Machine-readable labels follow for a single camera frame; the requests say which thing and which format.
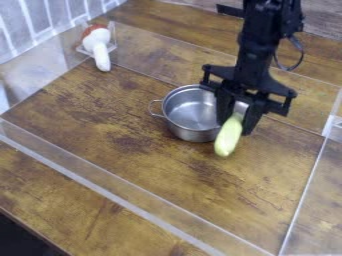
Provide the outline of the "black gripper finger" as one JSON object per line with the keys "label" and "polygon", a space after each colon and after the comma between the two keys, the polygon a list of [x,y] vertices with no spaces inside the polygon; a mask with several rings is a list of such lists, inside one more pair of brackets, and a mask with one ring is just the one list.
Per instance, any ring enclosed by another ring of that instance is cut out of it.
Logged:
{"label": "black gripper finger", "polygon": [[242,134],[250,135],[263,114],[266,112],[266,101],[253,101],[245,110],[243,122],[242,122]]}
{"label": "black gripper finger", "polygon": [[217,121],[223,125],[233,115],[235,100],[231,93],[226,89],[219,89],[217,92]]}

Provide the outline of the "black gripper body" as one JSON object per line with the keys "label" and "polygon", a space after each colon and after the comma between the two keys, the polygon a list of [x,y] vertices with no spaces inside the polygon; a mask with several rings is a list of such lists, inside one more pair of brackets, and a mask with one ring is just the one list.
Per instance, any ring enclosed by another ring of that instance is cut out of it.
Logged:
{"label": "black gripper body", "polygon": [[247,105],[257,100],[266,101],[266,112],[286,116],[297,92],[270,75],[273,56],[242,50],[234,66],[205,64],[201,86],[215,93],[226,89],[235,100]]}

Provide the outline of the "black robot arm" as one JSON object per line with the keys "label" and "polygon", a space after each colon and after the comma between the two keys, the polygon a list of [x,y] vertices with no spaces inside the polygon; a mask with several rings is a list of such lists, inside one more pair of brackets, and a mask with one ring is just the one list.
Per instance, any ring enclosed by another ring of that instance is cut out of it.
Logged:
{"label": "black robot arm", "polygon": [[201,87],[217,97],[219,123],[233,116],[239,102],[247,105],[242,134],[249,135],[265,114],[289,114],[297,97],[295,90],[271,77],[270,66],[278,63],[277,49],[283,39],[302,46],[295,38],[303,30],[301,0],[243,0],[241,9],[219,4],[217,11],[243,19],[238,59],[234,66],[203,65]]}

